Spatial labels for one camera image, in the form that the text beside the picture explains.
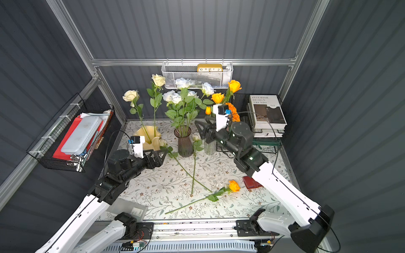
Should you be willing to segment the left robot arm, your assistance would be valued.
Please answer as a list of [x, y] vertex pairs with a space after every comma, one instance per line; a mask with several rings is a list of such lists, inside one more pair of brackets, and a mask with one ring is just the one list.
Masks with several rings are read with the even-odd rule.
[[39, 253], [100, 253], [119, 239], [133, 239], [139, 235], [137, 219], [120, 211], [114, 221], [96, 235], [79, 245], [79, 241], [96, 219], [110, 208], [127, 189], [129, 182], [146, 169], [163, 165], [167, 151], [146, 150], [140, 157], [120, 149], [107, 160], [107, 173], [89, 190], [81, 204], [61, 228], [37, 251]]

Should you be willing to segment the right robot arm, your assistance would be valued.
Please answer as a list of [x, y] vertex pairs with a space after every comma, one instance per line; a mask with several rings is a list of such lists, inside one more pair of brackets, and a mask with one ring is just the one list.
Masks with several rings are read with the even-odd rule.
[[252, 228], [289, 236], [306, 253], [318, 250], [332, 230], [334, 210], [328, 205], [320, 206], [286, 180], [275, 169], [275, 163], [253, 147], [254, 134], [245, 122], [219, 129], [215, 120], [207, 118], [197, 120], [195, 125], [201, 139], [215, 141], [233, 154], [237, 168], [266, 188], [292, 216], [287, 220], [257, 211], [251, 218]]

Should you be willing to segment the cream white rose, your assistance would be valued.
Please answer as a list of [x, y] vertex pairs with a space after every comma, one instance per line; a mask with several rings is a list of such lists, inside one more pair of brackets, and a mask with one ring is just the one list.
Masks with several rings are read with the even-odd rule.
[[147, 141], [151, 141], [151, 137], [147, 131], [146, 126], [143, 123], [143, 104], [138, 104], [138, 100], [140, 98], [140, 94], [137, 90], [128, 90], [122, 96], [125, 102], [130, 103], [130, 113], [132, 115], [138, 115], [139, 120], [141, 122], [141, 129], [143, 130], [144, 134], [146, 135], [145, 139]]

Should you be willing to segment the orange tulip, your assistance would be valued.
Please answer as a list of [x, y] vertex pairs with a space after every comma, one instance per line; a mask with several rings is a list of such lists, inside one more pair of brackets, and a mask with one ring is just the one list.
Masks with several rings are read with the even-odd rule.
[[206, 109], [205, 109], [205, 115], [206, 115], [207, 117], [210, 117], [210, 116], [212, 115], [212, 107], [210, 107], [210, 106], [207, 106], [207, 107], [206, 107]]

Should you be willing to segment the yellow orange rose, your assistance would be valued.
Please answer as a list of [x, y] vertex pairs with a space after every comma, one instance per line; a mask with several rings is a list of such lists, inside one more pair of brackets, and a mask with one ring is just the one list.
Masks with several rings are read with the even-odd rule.
[[232, 80], [231, 82], [229, 82], [228, 83], [228, 89], [227, 89], [227, 91], [225, 93], [225, 97], [224, 97], [224, 99], [222, 101], [222, 104], [229, 103], [231, 97], [233, 97], [234, 94], [236, 92], [238, 92], [239, 90], [241, 90], [241, 89], [242, 89], [241, 85], [240, 85], [240, 83], [238, 81]]

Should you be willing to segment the large orange marigold stem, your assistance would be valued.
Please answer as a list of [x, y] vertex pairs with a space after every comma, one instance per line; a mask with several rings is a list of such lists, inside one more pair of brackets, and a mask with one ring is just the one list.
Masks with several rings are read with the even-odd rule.
[[240, 122], [240, 116], [237, 112], [237, 109], [234, 105], [232, 105], [231, 103], [226, 103], [226, 105], [228, 106], [229, 110], [231, 111], [231, 117], [232, 117], [232, 121], [233, 122]]

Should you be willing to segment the small white rose stem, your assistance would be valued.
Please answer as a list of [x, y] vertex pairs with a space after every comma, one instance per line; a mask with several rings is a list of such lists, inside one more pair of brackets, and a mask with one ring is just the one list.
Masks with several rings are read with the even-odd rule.
[[195, 187], [195, 183], [196, 183], [196, 158], [197, 158], [197, 153], [201, 152], [203, 150], [202, 147], [202, 139], [200, 138], [199, 134], [193, 134], [192, 135], [192, 139], [193, 139], [193, 160], [194, 160], [194, 164], [193, 164], [193, 181], [192, 181], [192, 190], [191, 190], [191, 194], [190, 196], [192, 197], [194, 195], [194, 187]]

